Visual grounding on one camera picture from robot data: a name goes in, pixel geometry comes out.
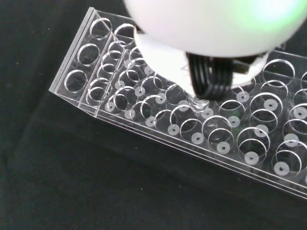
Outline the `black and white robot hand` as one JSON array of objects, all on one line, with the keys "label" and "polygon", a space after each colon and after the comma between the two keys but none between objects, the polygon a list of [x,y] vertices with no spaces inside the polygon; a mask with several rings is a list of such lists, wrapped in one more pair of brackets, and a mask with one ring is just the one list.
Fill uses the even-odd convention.
[{"label": "black and white robot hand", "polygon": [[146,64],[201,100],[249,85],[307,19],[304,0],[127,0]]}]

